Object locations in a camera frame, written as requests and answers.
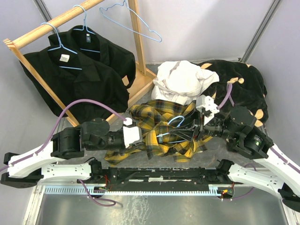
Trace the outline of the yellow plaid shirt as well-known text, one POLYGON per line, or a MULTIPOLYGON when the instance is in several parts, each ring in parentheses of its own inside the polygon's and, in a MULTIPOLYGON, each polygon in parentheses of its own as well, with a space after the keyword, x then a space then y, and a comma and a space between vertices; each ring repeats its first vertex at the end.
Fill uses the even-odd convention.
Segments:
POLYGON ((189 162, 196 153, 207 150, 205 143, 212 137, 205 135, 199 141, 184 141, 170 133, 176 127, 170 125, 170 120, 177 116, 190 116, 194 112, 194 101, 188 105, 181 105, 155 99, 141 105, 133 105, 129 109, 129 114, 138 121, 137 125, 142 130, 142 142, 125 150, 123 155, 115 150, 107 150, 104 160, 110 165, 117 165, 130 155, 145 151, 148 159, 153 156, 173 156, 176 162, 189 162))

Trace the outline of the white shirt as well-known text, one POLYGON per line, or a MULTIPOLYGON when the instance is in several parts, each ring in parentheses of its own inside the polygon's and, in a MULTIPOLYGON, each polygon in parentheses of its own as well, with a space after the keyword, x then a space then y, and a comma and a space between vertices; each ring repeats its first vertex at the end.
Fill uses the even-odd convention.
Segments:
POLYGON ((219 75, 216 72, 187 60, 166 61, 158 66, 151 99, 188 105, 217 82, 219 75))

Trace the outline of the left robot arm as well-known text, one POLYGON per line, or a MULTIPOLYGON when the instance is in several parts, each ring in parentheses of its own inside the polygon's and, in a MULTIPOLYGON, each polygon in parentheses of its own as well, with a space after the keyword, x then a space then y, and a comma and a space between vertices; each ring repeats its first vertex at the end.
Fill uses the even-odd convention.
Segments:
POLYGON ((49 143, 22 155, 5 154, 7 172, 0 182, 14 188, 30 188, 39 181, 84 180, 100 182, 104 177, 101 162, 96 159, 78 165, 58 165, 57 162, 84 157, 85 150, 121 150, 130 146, 123 129, 112 132, 101 118, 69 127, 52 136, 49 143))

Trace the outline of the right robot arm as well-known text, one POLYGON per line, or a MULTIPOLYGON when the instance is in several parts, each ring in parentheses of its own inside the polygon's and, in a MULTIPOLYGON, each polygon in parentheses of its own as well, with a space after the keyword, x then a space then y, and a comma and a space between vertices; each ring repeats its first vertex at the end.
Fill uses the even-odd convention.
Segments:
POLYGON ((187 141, 204 135, 231 141, 230 149, 264 166, 272 175, 247 169, 233 161, 222 159, 216 167, 215 178, 220 183, 229 180, 244 183, 279 198, 294 211, 300 210, 300 167, 286 156, 263 131, 255 126, 257 118, 242 106, 231 109, 225 119, 205 122, 208 113, 200 110, 192 116, 177 116, 169 121, 172 134, 187 141))

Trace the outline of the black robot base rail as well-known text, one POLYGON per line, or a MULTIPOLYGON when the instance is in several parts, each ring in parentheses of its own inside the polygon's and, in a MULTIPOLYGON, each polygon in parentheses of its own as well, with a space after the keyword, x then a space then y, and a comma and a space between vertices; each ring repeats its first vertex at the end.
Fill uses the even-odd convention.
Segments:
POLYGON ((121 168, 97 169, 85 184, 107 184, 110 191, 205 191, 209 185, 231 185, 217 169, 121 168))

